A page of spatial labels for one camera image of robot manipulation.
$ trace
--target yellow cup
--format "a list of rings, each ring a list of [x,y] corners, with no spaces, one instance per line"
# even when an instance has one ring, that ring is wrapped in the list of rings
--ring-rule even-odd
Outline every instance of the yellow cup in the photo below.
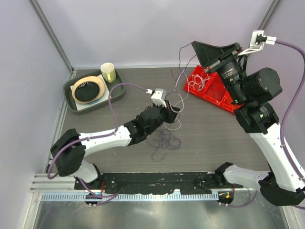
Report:
[[[115,81],[116,79],[116,74],[115,74],[115,68],[112,63],[104,63],[101,66],[101,72],[104,77],[104,79],[110,83]]]

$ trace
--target red tray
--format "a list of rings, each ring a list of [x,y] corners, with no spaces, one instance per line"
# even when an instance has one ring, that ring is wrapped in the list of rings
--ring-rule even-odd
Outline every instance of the red tray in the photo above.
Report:
[[[193,81],[193,75],[196,74],[201,76],[201,78],[203,79],[206,79],[210,76],[210,79],[205,81],[205,85],[201,91],[199,91],[199,85],[190,86],[187,82],[184,85],[184,90],[189,91],[191,94],[194,94],[199,98],[209,101],[210,103],[221,107],[222,109],[229,111],[233,114],[234,109],[241,107],[241,105],[233,105],[231,103],[233,100],[230,97],[226,88],[224,87],[223,82],[221,82],[221,79],[217,73],[206,74],[203,68],[198,65],[189,76],[188,81]]]

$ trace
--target table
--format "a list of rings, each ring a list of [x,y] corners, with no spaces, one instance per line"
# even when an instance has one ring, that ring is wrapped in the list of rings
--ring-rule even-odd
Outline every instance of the table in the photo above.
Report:
[[[95,70],[78,70],[76,77]],[[180,73],[172,68],[174,77]],[[117,69],[125,82],[136,83],[143,87],[163,88],[168,92],[174,88],[170,68],[137,68]],[[185,78],[182,78],[177,89],[185,97],[182,90]],[[172,104],[180,100],[177,94],[168,97]],[[142,90],[126,88],[125,96],[113,103],[120,124],[135,118],[147,106],[151,105],[148,94]],[[267,160],[255,142],[240,127],[235,116],[213,104],[193,95],[185,99],[185,108],[181,112],[182,127],[172,131],[181,140],[181,148],[175,151],[159,149],[155,160],[165,153],[160,162],[151,159],[154,148],[147,142],[129,147],[116,147],[103,150],[86,157],[89,163],[95,163],[101,172],[194,172],[214,171],[224,162],[232,162],[240,167],[254,170],[268,170]],[[78,133],[91,133],[115,127],[109,106],[87,114],[74,114],[67,111],[62,133],[76,128]]]

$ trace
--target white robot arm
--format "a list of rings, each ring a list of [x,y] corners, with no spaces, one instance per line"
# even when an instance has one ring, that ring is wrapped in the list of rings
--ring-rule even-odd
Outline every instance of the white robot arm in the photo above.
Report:
[[[51,147],[59,176],[73,175],[90,183],[89,187],[96,187],[101,174],[94,164],[84,160],[86,156],[111,147],[140,143],[163,122],[173,123],[180,109],[172,107],[165,99],[166,91],[148,89],[147,93],[151,94],[153,105],[117,129],[88,134],[78,134],[75,129],[66,131]]]
[[[305,198],[305,171],[288,143],[281,142],[279,118],[268,103],[282,92],[280,78],[271,68],[263,68],[251,75],[245,72],[246,54],[262,50],[265,43],[275,44],[276,37],[265,36],[263,30],[253,32],[245,51],[238,43],[224,47],[192,43],[206,72],[217,72],[233,104],[242,105],[234,110],[236,119],[258,144],[271,169],[253,171],[225,163],[215,173],[220,183],[253,188],[276,206],[298,205]]]

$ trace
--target white wall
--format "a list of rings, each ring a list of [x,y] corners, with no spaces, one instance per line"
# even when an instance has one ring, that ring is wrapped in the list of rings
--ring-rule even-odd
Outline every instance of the white wall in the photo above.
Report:
[[[266,34],[279,40],[290,42],[305,50],[305,1],[283,1],[269,24]],[[271,104],[282,119],[299,83],[301,81],[304,61],[302,56],[293,49],[276,44],[266,45],[263,51],[249,58],[248,73],[263,67],[275,69],[281,78],[283,92]],[[297,159],[305,167],[305,87],[293,107],[287,123],[285,136]],[[305,212],[295,209],[305,228]]]
[[[194,41],[248,45],[272,0],[38,0],[74,67],[178,64]],[[183,63],[194,56],[182,53]]]
[[[28,1],[0,7],[0,223],[20,229],[42,172],[69,73]]]

